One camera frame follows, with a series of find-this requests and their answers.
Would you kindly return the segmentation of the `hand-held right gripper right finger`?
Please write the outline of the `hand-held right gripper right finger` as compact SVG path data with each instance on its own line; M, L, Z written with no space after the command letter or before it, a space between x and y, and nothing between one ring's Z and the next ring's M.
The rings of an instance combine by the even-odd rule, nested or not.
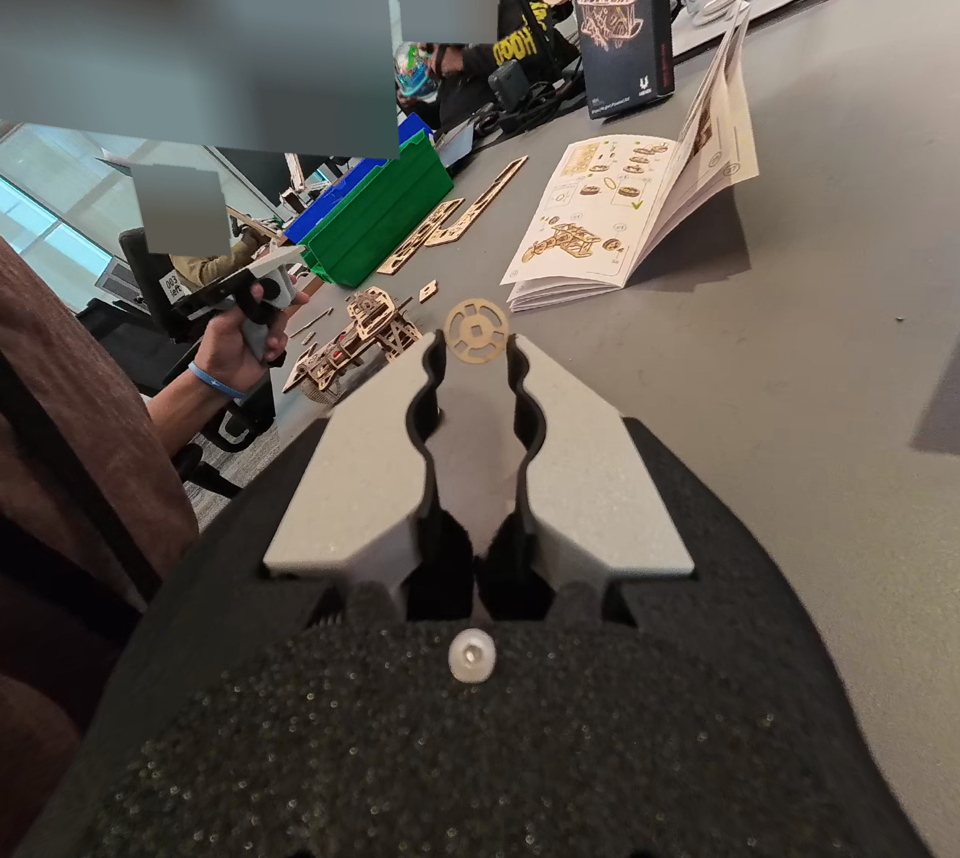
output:
M527 337L510 337L507 367L524 449L522 563L557 592L690 579L693 559L618 409Z

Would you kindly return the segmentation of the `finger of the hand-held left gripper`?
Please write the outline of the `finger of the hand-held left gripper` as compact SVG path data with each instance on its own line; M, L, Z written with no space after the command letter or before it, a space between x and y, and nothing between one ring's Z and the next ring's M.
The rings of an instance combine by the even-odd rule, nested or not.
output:
M284 283L292 280L290 269L302 263L304 247L287 245L266 252L242 269L242 281L274 277Z

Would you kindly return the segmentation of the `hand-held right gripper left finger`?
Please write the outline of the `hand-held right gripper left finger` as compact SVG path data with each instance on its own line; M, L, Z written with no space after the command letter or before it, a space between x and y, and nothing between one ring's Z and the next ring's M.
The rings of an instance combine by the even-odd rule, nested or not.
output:
M441 332L426 334L334 407L263 557L270 576L402 589L435 503L426 439L444 349Z

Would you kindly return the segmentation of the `wooden wheel disc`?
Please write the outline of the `wooden wheel disc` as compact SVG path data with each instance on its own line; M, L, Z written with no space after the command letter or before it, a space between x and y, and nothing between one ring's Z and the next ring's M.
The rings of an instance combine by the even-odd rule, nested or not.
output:
M482 298L468 298L454 305L443 328L448 349L457 359L470 365L483 365L498 359L511 334L506 313Z

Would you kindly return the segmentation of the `person's left forearm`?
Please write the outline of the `person's left forearm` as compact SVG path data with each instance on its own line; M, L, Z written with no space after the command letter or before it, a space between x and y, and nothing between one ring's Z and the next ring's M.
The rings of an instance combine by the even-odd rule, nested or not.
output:
M216 374L211 365L200 367L242 391L239 378ZM146 408L153 432L167 456L173 458L194 440L229 401L232 400L203 385L186 369L157 395L147 400Z

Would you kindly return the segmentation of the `grey desk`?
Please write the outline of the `grey desk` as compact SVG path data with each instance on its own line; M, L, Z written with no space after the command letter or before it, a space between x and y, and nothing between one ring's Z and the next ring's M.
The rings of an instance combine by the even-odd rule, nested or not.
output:
M938 856L958 856L958 0L753 20L758 178L630 286L513 327L760 540Z

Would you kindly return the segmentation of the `blue plastic bin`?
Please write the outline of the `blue plastic bin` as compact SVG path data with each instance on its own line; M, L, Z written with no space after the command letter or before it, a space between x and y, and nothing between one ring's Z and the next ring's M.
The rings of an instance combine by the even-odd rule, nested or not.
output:
M434 131L426 122L417 114L412 113L398 125L399 143L403 146L419 132L425 132L431 139L434 137ZM306 210L299 217L284 229L286 239L294 244L300 243L309 231L315 228L337 204L340 204L343 199L352 193L369 174L389 163L390 160L386 158L364 157L360 159L353 169L348 171L342 179L324 190L312 204L306 207Z

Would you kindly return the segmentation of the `blue wristband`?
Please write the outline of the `blue wristband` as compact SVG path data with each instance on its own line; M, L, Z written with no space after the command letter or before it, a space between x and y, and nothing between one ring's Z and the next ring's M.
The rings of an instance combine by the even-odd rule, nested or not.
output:
M195 360L191 360L187 366L188 371L193 374L198 381L203 385L208 386L213 391L217 392L219 395L229 398L231 400L243 400L247 397L249 392L243 392L232 385L222 382L218 378L212 376L205 370L203 370Z

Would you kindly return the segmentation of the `wooden model plane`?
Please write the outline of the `wooden model plane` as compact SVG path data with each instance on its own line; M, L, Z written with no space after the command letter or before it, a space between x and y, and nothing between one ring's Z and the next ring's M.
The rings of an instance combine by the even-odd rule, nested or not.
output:
M376 286L349 296L346 328L321 347L312 344L296 359L283 395L299 392L318 404L335 405L344 393L344 377L364 364L365 354L380 351L390 363L423 336L406 314L412 301L396 301Z

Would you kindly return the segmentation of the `green plastic bin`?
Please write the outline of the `green plastic bin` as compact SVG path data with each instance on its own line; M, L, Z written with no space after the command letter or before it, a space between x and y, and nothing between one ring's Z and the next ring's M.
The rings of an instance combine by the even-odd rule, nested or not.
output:
M430 133L418 130L306 234L300 260L325 282L359 286L452 187Z

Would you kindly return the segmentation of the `person's brown clothing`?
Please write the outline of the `person's brown clothing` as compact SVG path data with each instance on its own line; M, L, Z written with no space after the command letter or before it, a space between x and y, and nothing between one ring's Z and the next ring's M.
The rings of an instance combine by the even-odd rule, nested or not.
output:
M129 381L1 245L2 839L68 770L196 516Z

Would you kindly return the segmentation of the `grey flat pad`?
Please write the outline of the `grey flat pad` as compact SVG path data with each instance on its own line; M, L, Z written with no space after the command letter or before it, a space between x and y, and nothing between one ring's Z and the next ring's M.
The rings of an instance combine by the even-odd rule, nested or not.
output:
M467 120L451 132L444 134L435 144L440 163L448 171L472 154L474 149L475 122Z

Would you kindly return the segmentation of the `colourful transparent ball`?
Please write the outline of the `colourful transparent ball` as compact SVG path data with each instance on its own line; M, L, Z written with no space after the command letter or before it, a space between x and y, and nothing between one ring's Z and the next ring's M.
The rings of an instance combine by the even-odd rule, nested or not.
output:
M435 101L438 80L430 68L432 46L402 41L393 54L394 81L399 102Z

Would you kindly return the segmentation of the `open instruction booklet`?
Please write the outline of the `open instruction booklet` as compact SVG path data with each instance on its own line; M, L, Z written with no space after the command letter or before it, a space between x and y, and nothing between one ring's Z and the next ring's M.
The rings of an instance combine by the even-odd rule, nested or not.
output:
M613 133L569 145L501 283L511 312L623 289L714 195L760 174L742 71L750 3L727 29L676 140Z

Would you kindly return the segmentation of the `wooden part sheet narrow frame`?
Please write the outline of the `wooden part sheet narrow frame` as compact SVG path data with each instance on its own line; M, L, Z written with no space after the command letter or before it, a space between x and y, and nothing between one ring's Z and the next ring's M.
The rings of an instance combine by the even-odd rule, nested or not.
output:
M426 248L437 248L441 245L453 244L462 239L481 214L522 169L528 159L529 156L521 156L510 161L457 221L452 225L437 228L431 232L425 242Z

